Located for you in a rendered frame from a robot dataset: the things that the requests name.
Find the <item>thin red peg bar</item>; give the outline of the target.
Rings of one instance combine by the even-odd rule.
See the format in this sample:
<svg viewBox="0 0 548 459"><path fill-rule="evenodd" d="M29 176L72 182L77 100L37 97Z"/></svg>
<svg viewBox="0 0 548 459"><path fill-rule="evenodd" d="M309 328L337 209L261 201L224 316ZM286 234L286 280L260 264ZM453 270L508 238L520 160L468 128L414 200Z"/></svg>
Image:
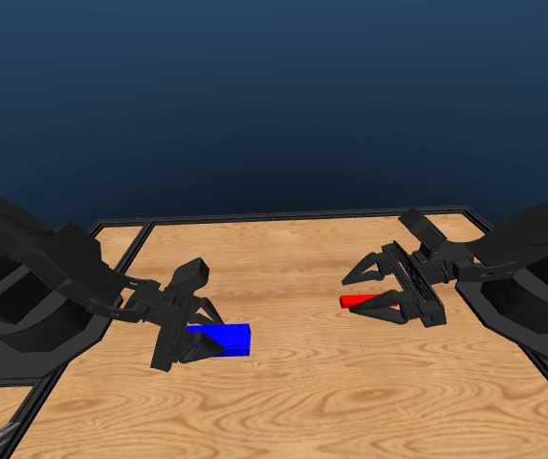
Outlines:
<svg viewBox="0 0 548 459"><path fill-rule="evenodd" d="M349 309L355 307L358 304L364 303L365 301L370 301L372 298L375 298L378 295L341 295L340 296L340 307L342 309ZM386 306L375 307L372 306L370 309L393 309L400 310L399 304L389 304Z"/></svg>

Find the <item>blue hollow socket block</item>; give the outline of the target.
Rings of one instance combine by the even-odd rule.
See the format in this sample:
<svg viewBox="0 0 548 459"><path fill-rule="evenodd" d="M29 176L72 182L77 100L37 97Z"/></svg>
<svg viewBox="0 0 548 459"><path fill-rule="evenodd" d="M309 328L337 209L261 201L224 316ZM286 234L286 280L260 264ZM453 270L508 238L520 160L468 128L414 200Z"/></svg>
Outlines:
<svg viewBox="0 0 548 459"><path fill-rule="evenodd" d="M251 352L249 323L188 325L189 332L203 332L225 348L222 357L247 357Z"/></svg>

